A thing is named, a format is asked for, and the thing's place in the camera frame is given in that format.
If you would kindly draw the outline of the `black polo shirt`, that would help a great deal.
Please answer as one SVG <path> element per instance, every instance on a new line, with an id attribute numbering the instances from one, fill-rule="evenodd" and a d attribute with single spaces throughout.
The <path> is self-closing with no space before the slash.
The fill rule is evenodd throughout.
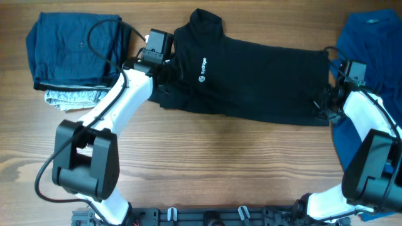
<path id="1" fill-rule="evenodd" d="M 327 126 L 318 100 L 329 82 L 328 56 L 264 46 L 224 34 L 222 19 L 196 9 L 173 34 L 171 74 L 151 101 L 165 109 L 254 121 Z"/>

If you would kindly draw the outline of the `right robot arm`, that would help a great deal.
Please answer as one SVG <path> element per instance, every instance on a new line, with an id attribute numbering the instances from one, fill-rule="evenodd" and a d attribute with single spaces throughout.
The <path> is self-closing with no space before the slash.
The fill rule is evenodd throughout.
<path id="1" fill-rule="evenodd" d="M 361 145 L 341 184 L 297 200 L 290 225 L 328 225 L 351 215 L 401 212 L 401 129 L 380 96 L 364 85 L 366 64 L 344 60 L 337 69 L 336 101 Z"/>

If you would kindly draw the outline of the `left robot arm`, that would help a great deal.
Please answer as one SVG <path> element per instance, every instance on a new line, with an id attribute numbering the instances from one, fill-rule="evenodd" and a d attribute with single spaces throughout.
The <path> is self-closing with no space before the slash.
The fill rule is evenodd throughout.
<path id="1" fill-rule="evenodd" d="M 173 35 L 151 30 L 142 55 L 123 65 L 104 99 L 79 121 L 64 120 L 57 127 L 52 181 L 89 206 L 73 213 L 72 225 L 137 225 L 131 204 L 116 188 L 117 139 L 153 93 L 172 44 Z"/>

